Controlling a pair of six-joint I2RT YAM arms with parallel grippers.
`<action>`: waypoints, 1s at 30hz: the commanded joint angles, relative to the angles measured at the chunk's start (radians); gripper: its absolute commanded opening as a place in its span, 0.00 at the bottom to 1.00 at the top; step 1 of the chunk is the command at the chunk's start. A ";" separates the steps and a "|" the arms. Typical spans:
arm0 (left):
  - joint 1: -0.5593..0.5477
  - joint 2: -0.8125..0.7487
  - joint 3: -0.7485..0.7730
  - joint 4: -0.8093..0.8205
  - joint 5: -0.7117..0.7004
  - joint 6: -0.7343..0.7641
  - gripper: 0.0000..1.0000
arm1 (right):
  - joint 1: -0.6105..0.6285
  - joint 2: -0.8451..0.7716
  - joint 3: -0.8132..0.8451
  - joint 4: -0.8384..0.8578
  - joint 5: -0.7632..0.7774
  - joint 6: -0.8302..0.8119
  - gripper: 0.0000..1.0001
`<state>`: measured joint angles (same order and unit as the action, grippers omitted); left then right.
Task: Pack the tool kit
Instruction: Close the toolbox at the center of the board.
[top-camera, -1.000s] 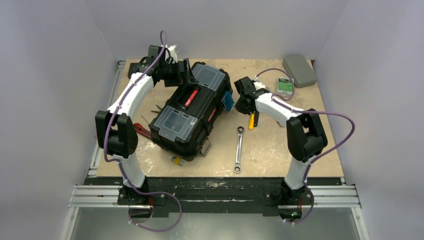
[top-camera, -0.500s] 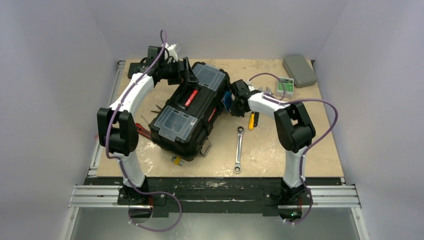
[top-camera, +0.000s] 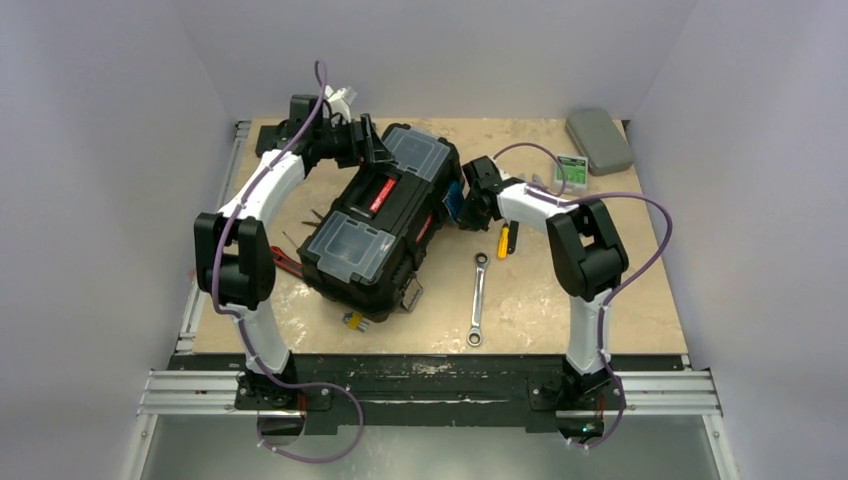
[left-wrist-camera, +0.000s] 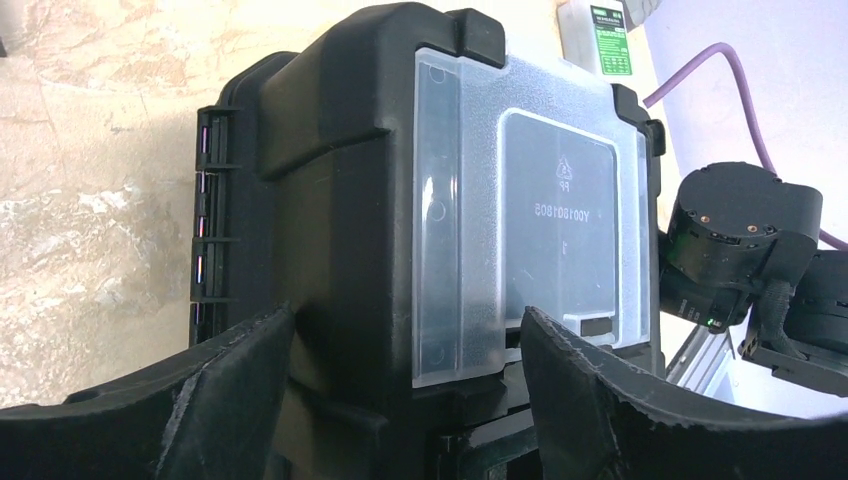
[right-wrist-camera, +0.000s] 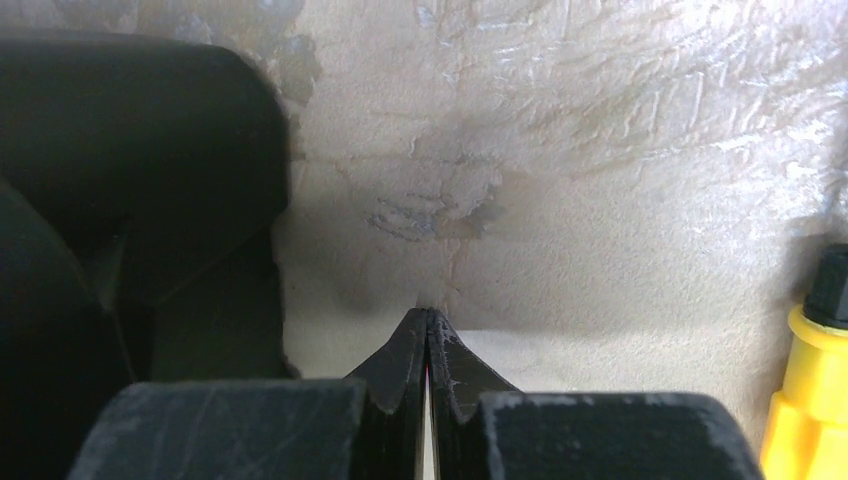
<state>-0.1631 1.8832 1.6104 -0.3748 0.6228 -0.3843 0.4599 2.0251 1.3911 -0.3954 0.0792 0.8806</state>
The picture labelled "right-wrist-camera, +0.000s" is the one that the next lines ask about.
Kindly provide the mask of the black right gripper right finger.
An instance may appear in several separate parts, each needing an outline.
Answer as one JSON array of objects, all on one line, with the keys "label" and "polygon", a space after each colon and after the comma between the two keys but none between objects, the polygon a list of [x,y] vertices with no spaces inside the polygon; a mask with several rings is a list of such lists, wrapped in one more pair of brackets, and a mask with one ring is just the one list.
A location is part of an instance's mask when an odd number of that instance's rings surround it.
[{"label": "black right gripper right finger", "polygon": [[760,479],[736,420],[685,392],[528,393],[427,313],[438,479]]}]

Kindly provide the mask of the black plastic toolbox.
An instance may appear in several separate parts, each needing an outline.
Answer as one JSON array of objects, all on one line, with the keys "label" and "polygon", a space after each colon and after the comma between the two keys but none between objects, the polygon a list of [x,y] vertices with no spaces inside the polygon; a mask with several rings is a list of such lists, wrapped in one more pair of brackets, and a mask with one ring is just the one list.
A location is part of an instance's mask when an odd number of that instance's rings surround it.
[{"label": "black plastic toolbox", "polygon": [[232,50],[2,32],[3,478],[64,478],[157,342],[176,377],[278,373],[288,147]]}]

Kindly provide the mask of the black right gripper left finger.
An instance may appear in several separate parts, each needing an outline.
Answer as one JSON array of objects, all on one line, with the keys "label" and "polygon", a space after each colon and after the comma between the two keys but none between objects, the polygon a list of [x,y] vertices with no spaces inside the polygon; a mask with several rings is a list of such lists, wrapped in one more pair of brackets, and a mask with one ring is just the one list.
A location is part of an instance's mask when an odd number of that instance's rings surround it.
[{"label": "black right gripper left finger", "polygon": [[106,406],[73,479],[417,479],[428,313],[340,379],[137,383]]}]

